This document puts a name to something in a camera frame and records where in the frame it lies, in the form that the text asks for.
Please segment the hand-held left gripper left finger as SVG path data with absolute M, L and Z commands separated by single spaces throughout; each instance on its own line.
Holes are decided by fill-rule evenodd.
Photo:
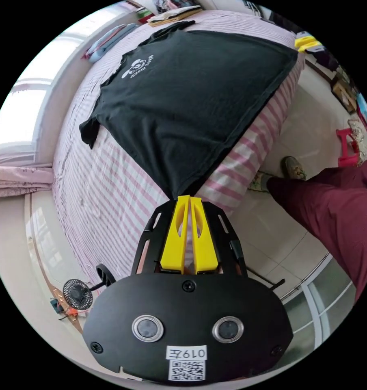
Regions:
M 190 196 L 179 196 L 160 260 L 164 271 L 184 273 Z

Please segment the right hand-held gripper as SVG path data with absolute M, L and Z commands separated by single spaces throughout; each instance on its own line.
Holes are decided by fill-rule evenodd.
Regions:
M 336 71 L 339 66 L 337 59 L 327 49 L 323 49 L 323 45 L 319 45 L 318 40 L 312 35 L 296 38 L 294 47 L 299 52 L 308 52 L 315 58 L 317 64 L 331 72 Z

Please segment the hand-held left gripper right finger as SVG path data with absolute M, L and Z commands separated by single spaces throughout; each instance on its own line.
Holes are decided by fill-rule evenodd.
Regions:
M 192 218 L 194 273 L 201 274 L 213 272 L 218 267 L 218 259 L 202 199 L 191 197 L 190 209 Z

